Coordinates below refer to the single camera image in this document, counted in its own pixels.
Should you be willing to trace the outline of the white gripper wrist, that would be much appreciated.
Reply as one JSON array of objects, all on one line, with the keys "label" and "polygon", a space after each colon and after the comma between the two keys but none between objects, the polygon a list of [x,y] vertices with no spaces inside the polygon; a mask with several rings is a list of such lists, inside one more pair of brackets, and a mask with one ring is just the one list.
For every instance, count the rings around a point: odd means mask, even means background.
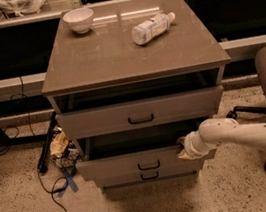
[{"label": "white gripper wrist", "polygon": [[199,131],[193,131],[185,136],[181,136],[178,142],[185,148],[178,154],[179,159],[184,160],[195,160],[201,159],[204,156],[216,149],[217,146],[214,144],[209,144],[202,140]]}]

